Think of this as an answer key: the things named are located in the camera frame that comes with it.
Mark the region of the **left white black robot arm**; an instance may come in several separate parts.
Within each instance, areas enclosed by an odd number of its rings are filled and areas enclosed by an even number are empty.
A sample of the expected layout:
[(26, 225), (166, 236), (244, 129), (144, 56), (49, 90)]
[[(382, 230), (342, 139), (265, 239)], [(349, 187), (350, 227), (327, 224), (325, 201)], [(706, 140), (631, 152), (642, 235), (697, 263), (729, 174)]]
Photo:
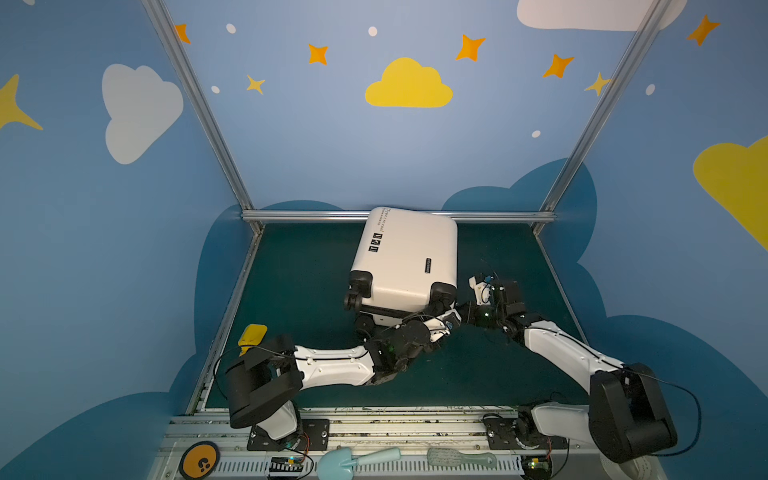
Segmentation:
[(312, 349), (279, 335), (267, 342), (238, 342), (239, 355), (225, 370), (229, 425), (254, 427), (271, 444), (298, 437), (301, 419), (294, 398), (303, 390), (332, 385), (374, 386), (394, 379), (422, 353), (463, 322), (456, 309), (437, 317), (411, 314), (350, 349)]

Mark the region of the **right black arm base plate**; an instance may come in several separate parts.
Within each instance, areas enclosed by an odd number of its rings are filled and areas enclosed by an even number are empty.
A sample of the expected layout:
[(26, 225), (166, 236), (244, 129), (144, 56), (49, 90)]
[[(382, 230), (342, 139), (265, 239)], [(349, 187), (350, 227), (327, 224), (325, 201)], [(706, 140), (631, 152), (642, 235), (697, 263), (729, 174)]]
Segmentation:
[(481, 419), (491, 450), (566, 450), (568, 442), (539, 432), (532, 420), (486, 415)]

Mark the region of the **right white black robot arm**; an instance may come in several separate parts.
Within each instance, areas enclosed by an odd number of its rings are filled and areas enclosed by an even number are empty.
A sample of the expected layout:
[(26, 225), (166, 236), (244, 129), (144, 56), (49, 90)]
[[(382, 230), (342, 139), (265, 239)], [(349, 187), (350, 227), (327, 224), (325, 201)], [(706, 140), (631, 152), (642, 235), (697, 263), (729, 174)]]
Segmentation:
[(516, 283), (473, 276), (468, 284), (474, 298), (459, 312), (469, 324), (503, 331), (568, 375), (588, 396), (585, 405), (550, 401), (524, 409), (515, 423), (521, 444), (534, 447), (546, 437), (561, 437), (589, 443), (616, 464), (677, 444), (672, 415), (650, 368), (602, 354), (529, 311)]

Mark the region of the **white hard-shell suitcase black lining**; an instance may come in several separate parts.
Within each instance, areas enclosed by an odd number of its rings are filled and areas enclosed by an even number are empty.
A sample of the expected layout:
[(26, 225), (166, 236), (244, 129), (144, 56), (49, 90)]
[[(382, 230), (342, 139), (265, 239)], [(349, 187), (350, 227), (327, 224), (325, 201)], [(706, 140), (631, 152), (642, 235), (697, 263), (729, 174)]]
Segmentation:
[(348, 275), (344, 308), (366, 338), (412, 320), (436, 329), (457, 299), (458, 225), (450, 217), (391, 207), (370, 211)]

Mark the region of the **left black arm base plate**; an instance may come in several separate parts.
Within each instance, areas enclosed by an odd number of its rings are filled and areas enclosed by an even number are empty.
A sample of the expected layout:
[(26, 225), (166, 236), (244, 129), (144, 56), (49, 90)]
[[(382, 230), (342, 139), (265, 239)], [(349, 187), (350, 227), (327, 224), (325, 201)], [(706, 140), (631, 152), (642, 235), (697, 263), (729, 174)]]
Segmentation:
[(277, 452), (282, 450), (297, 450), (299, 452), (326, 451), (329, 440), (327, 419), (301, 420), (298, 430), (282, 440), (272, 439), (267, 432), (253, 426), (250, 430), (246, 449), (258, 452)]

